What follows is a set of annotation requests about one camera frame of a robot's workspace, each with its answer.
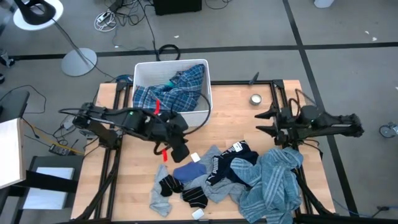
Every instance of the red object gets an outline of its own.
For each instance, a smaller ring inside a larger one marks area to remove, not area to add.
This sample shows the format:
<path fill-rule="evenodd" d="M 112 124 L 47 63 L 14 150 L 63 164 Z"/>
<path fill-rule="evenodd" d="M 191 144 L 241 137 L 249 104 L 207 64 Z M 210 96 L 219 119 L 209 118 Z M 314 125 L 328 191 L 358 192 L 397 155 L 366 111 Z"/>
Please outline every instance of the red object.
<path fill-rule="evenodd" d="M 158 115 L 160 112 L 160 101 L 156 100 L 156 110 L 154 112 L 155 115 Z"/>
<path fill-rule="evenodd" d="M 163 154 L 163 162 L 167 162 L 167 152 L 166 152 L 166 148 L 164 148 L 162 150 L 162 154 Z"/>

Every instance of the plaid fabric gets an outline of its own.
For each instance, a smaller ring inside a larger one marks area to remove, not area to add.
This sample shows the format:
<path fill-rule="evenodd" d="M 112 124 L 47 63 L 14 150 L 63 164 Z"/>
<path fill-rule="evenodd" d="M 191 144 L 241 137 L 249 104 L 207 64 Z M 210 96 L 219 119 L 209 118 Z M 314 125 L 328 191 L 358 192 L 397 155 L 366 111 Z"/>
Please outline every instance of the plaid fabric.
<path fill-rule="evenodd" d="M 133 107 L 155 110 L 156 100 L 160 101 L 160 111 L 187 112 L 193 111 L 200 97 L 201 84 L 205 74 L 204 64 L 195 65 L 192 68 L 177 72 L 170 85 L 137 86 L 132 97 Z"/>

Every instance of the blue striped towel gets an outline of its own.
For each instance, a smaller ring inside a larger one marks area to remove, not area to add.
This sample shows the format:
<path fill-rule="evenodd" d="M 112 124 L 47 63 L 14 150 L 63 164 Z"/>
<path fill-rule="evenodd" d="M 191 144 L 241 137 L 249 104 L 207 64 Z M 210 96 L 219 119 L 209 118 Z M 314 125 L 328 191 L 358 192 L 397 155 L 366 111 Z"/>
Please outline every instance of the blue striped towel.
<path fill-rule="evenodd" d="M 290 147 L 270 149 L 256 165 L 240 158 L 232 160 L 232 170 L 252 187 L 239 199 L 239 212 L 249 223 L 263 216 L 270 224 L 293 223 L 292 211 L 300 206 L 302 199 L 291 170 L 302 162 L 303 155 Z"/>
<path fill-rule="evenodd" d="M 149 110 L 156 109 L 156 100 L 160 101 L 160 111 L 193 111 L 197 106 L 201 85 L 205 74 L 205 65 L 194 65 L 190 69 L 177 72 L 171 79 L 171 85 L 137 86 L 132 97 L 133 107 Z"/>

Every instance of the pile of clothes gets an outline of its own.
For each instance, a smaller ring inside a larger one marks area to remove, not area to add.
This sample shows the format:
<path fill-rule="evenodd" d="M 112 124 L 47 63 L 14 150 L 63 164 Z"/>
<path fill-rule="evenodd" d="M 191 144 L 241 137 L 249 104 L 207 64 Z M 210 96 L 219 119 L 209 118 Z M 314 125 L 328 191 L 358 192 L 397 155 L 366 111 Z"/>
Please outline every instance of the pile of clothes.
<path fill-rule="evenodd" d="M 193 111 L 200 97 L 205 74 L 205 65 L 194 65 L 186 71 L 177 72 L 168 83 L 156 86 L 137 86 L 132 97 L 133 107 L 149 110 L 156 109 L 160 101 L 160 112 Z"/>
<path fill-rule="evenodd" d="M 239 212 L 254 223 L 266 217 L 267 223 L 292 223 L 292 211 L 300 206 L 300 187 L 291 171 L 302 165 L 303 155 L 292 148 L 273 148 L 263 156 L 240 141 L 225 152 L 216 146 L 201 157 L 169 175 L 160 165 L 155 176 L 150 208 L 166 217 L 172 206 L 169 196 L 182 193 L 191 207 L 205 208 L 228 195 Z"/>

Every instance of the black sock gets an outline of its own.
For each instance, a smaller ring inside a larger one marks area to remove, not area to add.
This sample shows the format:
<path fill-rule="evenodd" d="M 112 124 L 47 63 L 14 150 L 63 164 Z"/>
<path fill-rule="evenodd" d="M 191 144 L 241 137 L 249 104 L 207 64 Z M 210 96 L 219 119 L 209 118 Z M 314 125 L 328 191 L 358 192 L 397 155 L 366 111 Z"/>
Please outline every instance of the black sock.
<path fill-rule="evenodd" d="M 181 193 L 183 190 L 183 185 L 181 182 L 171 175 L 168 175 L 167 177 L 163 178 L 161 181 L 159 181 L 160 186 L 162 187 L 161 195 L 163 197 L 169 197 L 175 193 Z"/>
<path fill-rule="evenodd" d="M 182 192 L 182 199 L 184 202 L 188 202 L 191 208 L 206 208 L 208 202 L 208 199 L 201 187 L 184 190 Z"/>

